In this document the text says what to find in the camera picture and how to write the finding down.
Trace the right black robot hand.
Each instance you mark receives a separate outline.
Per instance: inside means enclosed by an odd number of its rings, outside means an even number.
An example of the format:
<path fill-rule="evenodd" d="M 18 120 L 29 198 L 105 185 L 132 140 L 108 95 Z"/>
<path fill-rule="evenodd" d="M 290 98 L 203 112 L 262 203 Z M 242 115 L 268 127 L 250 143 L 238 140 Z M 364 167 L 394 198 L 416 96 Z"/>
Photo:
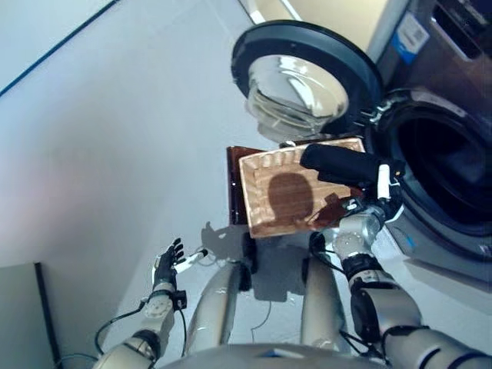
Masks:
<path fill-rule="evenodd" d="M 384 212 L 384 222 L 397 220 L 404 210 L 400 162 L 382 161 L 377 172 L 377 204 Z"/>

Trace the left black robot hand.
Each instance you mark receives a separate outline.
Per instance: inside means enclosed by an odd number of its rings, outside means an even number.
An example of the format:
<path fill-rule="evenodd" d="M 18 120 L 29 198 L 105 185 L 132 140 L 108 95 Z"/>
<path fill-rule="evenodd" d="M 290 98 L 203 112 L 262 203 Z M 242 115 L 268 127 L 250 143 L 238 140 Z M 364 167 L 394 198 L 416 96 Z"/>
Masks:
<path fill-rule="evenodd" d="M 195 266 L 200 260 L 208 256 L 206 248 L 200 248 L 193 254 L 185 256 L 184 245 L 180 238 L 174 239 L 165 252 L 159 254 L 152 269 L 152 287 L 156 288 L 167 283 L 177 289 L 176 276 Z"/>

